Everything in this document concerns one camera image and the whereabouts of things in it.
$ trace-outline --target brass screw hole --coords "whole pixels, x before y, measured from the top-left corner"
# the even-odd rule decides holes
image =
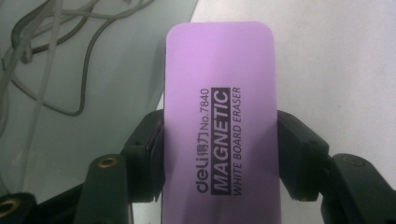
[[[0,218],[6,217],[14,212],[21,204],[19,199],[8,199],[5,202],[0,203]]]
[[[117,159],[114,157],[107,157],[99,161],[98,166],[100,168],[107,168],[117,164]]]

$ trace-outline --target background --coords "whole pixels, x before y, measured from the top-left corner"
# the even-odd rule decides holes
[[[261,21],[275,37],[278,109],[369,160],[396,188],[396,1],[199,1],[192,21]],[[283,223],[323,223],[282,189]]]
[[[15,22],[41,2],[4,2],[0,9],[2,55],[9,46],[10,30]],[[278,109],[293,114],[325,139],[331,155],[345,152],[369,160],[396,188],[396,1],[200,0],[196,7],[195,3],[157,0],[157,6],[153,7],[163,13],[160,21],[169,18],[174,18],[173,22],[187,21],[192,15],[193,22],[265,23],[275,37]],[[69,8],[81,5],[79,1],[64,1],[64,4]],[[107,1],[98,6],[98,11],[111,13],[126,5]],[[39,201],[81,182],[84,169],[93,158],[117,151],[125,143],[137,123],[128,121],[128,113],[143,116],[145,110],[153,107],[145,105],[145,109],[139,110],[129,104],[134,100],[131,95],[142,91],[136,90],[138,83],[118,74],[151,72],[152,63],[161,61],[153,55],[164,52],[158,43],[163,43],[172,22],[164,25],[147,22],[145,18],[141,18],[140,23],[139,19],[134,20],[109,27],[101,44],[95,47],[89,116],[63,120],[46,111],[40,115],[26,181],[26,189],[38,195]],[[72,84],[79,75],[63,74],[80,73],[81,67],[74,65],[83,58],[83,51],[79,50],[85,48],[88,37],[99,24],[91,20],[77,37],[80,39],[72,41],[74,45],[57,51],[56,56],[68,59],[63,62],[69,63],[55,65],[54,69],[61,72],[51,78],[52,90],[49,89],[46,97],[66,107],[77,103],[78,85]],[[134,32],[136,29],[144,31],[147,27],[160,30],[157,35],[162,39],[147,38],[151,34],[145,33],[140,37],[134,35],[141,34]],[[150,45],[157,47],[147,51],[144,46]],[[147,56],[142,56],[143,59],[126,57],[136,53]],[[36,60],[44,62],[45,57]],[[138,66],[145,61],[149,63]],[[33,75],[42,73],[42,67],[20,66],[18,69],[24,81],[37,86]],[[16,91],[11,91],[10,97],[14,102],[11,104],[12,128],[0,139],[0,171],[6,184],[15,188],[21,171],[19,151],[33,103]],[[283,223],[323,223],[320,198],[316,203],[294,202],[282,186],[281,200]],[[159,203],[134,204],[134,208],[136,223],[160,223]]]

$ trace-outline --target cable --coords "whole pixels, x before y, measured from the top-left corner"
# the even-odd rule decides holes
[[[85,22],[87,22],[88,18],[82,18],[82,20],[73,28],[73,30],[71,30],[69,33],[67,33],[66,35],[62,36],[61,38],[58,39],[58,41],[56,42],[57,45],[60,45],[62,43],[64,43],[65,41],[67,41],[68,39],[70,39],[71,37],[73,37],[73,35],[75,35],[79,30],[81,30],[81,28],[84,26]],[[46,45],[42,45],[39,47],[35,47],[32,49],[32,54],[37,54],[39,52],[45,51],[49,48],[49,44]]]
[[[55,16],[54,16],[54,23],[52,28],[52,33],[49,42],[49,52],[47,55],[46,67],[44,70],[43,77],[41,79],[41,85],[38,92],[37,100],[35,101],[35,108],[33,111],[33,115],[31,118],[31,122],[28,127],[28,136],[26,138],[26,144],[24,151],[22,152],[22,169],[20,180],[18,184],[18,191],[22,191],[23,186],[25,185],[25,176],[27,172],[27,162],[30,156],[30,150],[32,147],[33,137],[35,135],[35,126],[38,122],[38,116],[40,115],[41,107],[44,102],[44,96],[46,94],[47,86],[50,81],[50,73],[53,66],[53,59],[55,57],[55,50],[57,46],[57,36],[59,33],[59,28],[61,25],[61,16],[62,16],[62,3],[63,0],[55,0]]]
[[[80,11],[86,11],[89,10],[89,8],[94,7],[95,4],[98,2],[99,0],[91,0],[89,3],[87,3],[85,6],[80,7],[78,10]],[[62,21],[61,24],[64,24],[65,22],[71,21],[75,18],[76,16],[64,16],[62,17]],[[43,25],[41,27],[39,27],[36,31],[35,31],[35,37],[42,35],[44,33],[46,33],[47,31],[49,31],[52,28],[52,22]]]
[[[26,27],[22,32],[22,39],[19,45],[12,52],[9,63],[5,65],[5,73],[0,80],[0,106],[4,106],[4,95],[7,89],[7,85],[12,78],[15,67],[18,61],[21,59],[23,52],[29,45],[30,39],[33,37],[35,29],[40,25],[40,23],[46,18],[47,14],[50,12],[53,5],[53,0],[49,0],[46,5],[43,6],[42,10],[37,13],[35,18],[32,20],[31,25]]]
[[[150,1],[147,1],[147,3],[143,4],[143,0],[139,0],[139,2],[133,8],[133,10],[131,10],[131,9],[128,10],[129,13],[130,13],[129,16],[132,16],[138,10],[141,10],[141,9],[149,6],[153,2],[154,2],[154,0],[150,0]],[[49,102],[46,102],[46,101],[44,102],[43,106],[45,106],[46,108],[48,108],[50,110],[53,110],[55,112],[58,112],[60,114],[63,114],[63,115],[66,115],[66,116],[70,116],[70,117],[76,117],[76,116],[80,115],[83,112],[84,107],[85,107],[87,79],[88,79],[88,67],[89,67],[89,62],[90,62],[93,46],[94,46],[96,40],[98,39],[98,37],[100,36],[100,34],[107,28],[107,26],[109,26],[114,21],[116,21],[116,20],[106,21],[105,23],[103,23],[102,26],[99,27],[99,29],[93,35],[93,37],[92,37],[92,39],[90,41],[90,44],[89,44],[89,46],[87,48],[87,51],[86,51],[86,54],[85,54],[85,59],[84,59],[83,71],[82,71],[78,110],[76,110],[76,111],[67,111],[67,110],[61,109],[59,106],[53,105],[53,104],[51,104]],[[16,76],[13,78],[12,83],[18,89],[20,89],[23,93],[25,93],[28,97],[30,97],[33,100],[36,99],[35,93],[32,92],[31,90],[29,90],[25,85],[23,85],[22,82]]]
[[[154,0],[147,1],[147,3],[145,3],[145,4],[147,4],[147,6],[148,6],[152,2],[154,2]],[[135,11],[136,11],[136,7],[125,10],[119,14],[116,14],[116,15],[105,15],[105,14],[91,13],[91,12],[78,11],[78,10],[63,10],[62,13],[64,15],[75,15],[75,16],[90,17],[90,18],[112,21],[112,20],[125,19],[125,18],[131,16],[132,14],[134,14]]]
[[[86,4],[85,6],[81,7],[79,10],[87,10],[87,12],[91,12],[94,5],[98,2],[98,0],[91,0],[88,4]],[[12,47],[15,48],[16,45],[18,45],[19,41],[20,41],[20,36],[21,36],[21,32],[22,30],[26,27],[26,25],[32,20],[32,18],[37,14],[37,12],[40,10],[40,8],[42,8],[44,6],[44,4],[40,5],[39,7],[35,8],[32,12],[28,13],[26,16],[22,17],[17,24],[14,26],[13,30],[12,30],[12,34],[11,34],[11,43],[12,43]],[[63,17],[61,23],[65,23],[68,21],[71,21],[75,18],[76,16],[66,16]],[[87,21],[88,18],[82,18],[82,20],[78,23],[78,25],[72,30],[70,31],[68,34],[62,36],[57,44],[62,44],[63,42],[65,42],[66,40],[68,40],[69,38],[71,38],[73,35],[75,35],[81,28],[82,26],[85,24],[85,22]],[[38,28],[37,31],[35,32],[34,37],[37,37],[39,35],[42,35],[44,33],[46,33],[48,30],[50,30],[52,25],[52,22],[50,22],[49,24]],[[29,48],[27,48],[27,50],[25,51],[23,57],[22,57],[22,62],[23,63],[29,63],[32,61],[32,56],[33,54],[37,54],[38,52],[42,52],[44,50],[48,49],[48,45],[43,45],[34,49],[31,49],[31,47],[29,46]]]

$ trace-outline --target black label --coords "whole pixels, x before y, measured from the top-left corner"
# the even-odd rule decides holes
[[[211,90],[211,194],[231,194],[230,88]]]

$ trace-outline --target gray cable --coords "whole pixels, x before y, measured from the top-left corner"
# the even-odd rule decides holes
[[[143,0],[139,0],[139,2],[137,3],[137,5],[134,8],[128,10],[129,16],[132,16],[134,13],[149,6],[153,2],[154,2],[154,0],[150,0],[150,1],[147,1],[146,3],[143,3]],[[80,88],[80,97],[79,97],[80,100],[79,100],[78,110],[68,111],[65,109],[61,109],[59,106],[51,104],[47,101],[44,102],[43,106],[45,106],[48,109],[51,109],[53,111],[56,111],[60,114],[63,114],[66,116],[71,116],[71,117],[76,117],[83,112],[84,107],[85,107],[85,97],[86,97],[86,90],[87,90],[88,67],[89,67],[89,62],[90,62],[93,46],[94,46],[96,40],[98,39],[98,37],[100,36],[100,34],[107,28],[107,26],[109,26],[114,21],[116,21],[116,20],[106,21],[105,23],[103,23],[102,26],[99,27],[99,29],[93,35],[93,37],[90,41],[90,44],[87,48],[87,51],[85,54],[85,59],[84,59],[83,70],[82,70],[81,88]],[[35,93],[33,91],[31,91],[30,89],[28,89],[24,84],[22,84],[22,82],[16,76],[13,78],[13,82],[15,84],[17,84],[17,87],[21,91],[23,91],[27,96],[29,96],[31,99],[33,99],[33,100],[36,99]]]
[[[142,1],[139,1],[138,5],[140,4],[143,8],[143,5],[145,4],[151,4],[153,0],[147,1],[147,3],[143,4],[141,3]],[[133,7],[131,9],[125,10],[121,13],[118,13],[116,15],[105,15],[105,14],[99,14],[99,13],[91,13],[91,12],[86,12],[86,11],[79,11],[79,10],[63,10],[62,13],[64,15],[74,15],[74,16],[82,16],[82,17],[90,17],[90,18],[96,18],[96,19],[102,19],[102,20],[108,20],[108,21],[113,21],[113,20],[120,20],[120,19],[125,19],[132,14],[136,12],[136,8],[138,7]]]
[[[18,64],[18,61],[21,59],[23,52],[26,50],[26,48],[29,45],[30,40],[32,39],[35,29],[40,25],[40,23],[46,19],[48,13],[50,13],[52,6],[53,6],[54,1],[49,0],[48,3],[43,7],[42,11],[32,20],[31,25],[29,27],[26,27],[26,29],[22,32],[22,40],[19,43],[19,45],[16,47],[15,51],[11,55],[11,60],[9,63],[6,63],[5,65],[5,73],[1,77],[0,80],[0,106],[2,107],[0,109],[0,118],[2,119],[4,117],[3,110],[4,110],[4,95],[7,89],[7,85],[9,81],[11,80],[13,76],[13,72],[15,67]]]
[[[86,11],[89,10],[91,7],[93,7],[99,0],[91,0],[89,3],[87,3],[85,6],[82,6],[78,9],[78,11]],[[61,24],[64,24],[65,22],[73,20],[77,16],[64,16],[62,17]],[[42,35],[49,31],[52,28],[52,22],[45,24],[43,26],[38,27],[38,29],[35,31],[35,37]]]
[[[61,26],[61,17],[62,17],[62,4],[64,0],[55,0],[55,15],[54,15],[54,22],[53,28],[50,36],[49,42],[49,51],[47,54],[46,65],[43,73],[43,77],[41,78],[41,84],[37,95],[37,100],[35,101],[35,107],[33,110],[33,115],[30,120],[30,124],[28,126],[28,134],[25,141],[25,147],[21,152],[21,160],[22,160],[22,168],[20,179],[18,182],[18,191],[22,191],[23,187],[25,186],[26,181],[26,173],[27,173],[27,163],[30,158],[30,151],[32,150],[32,142],[33,137],[35,136],[35,127],[38,123],[38,116],[40,115],[40,111],[42,108],[42,104],[44,102],[44,96],[46,94],[46,90],[48,84],[50,82],[50,74],[53,67],[53,59],[55,58],[55,51],[56,51],[56,42],[58,38],[59,28]]]

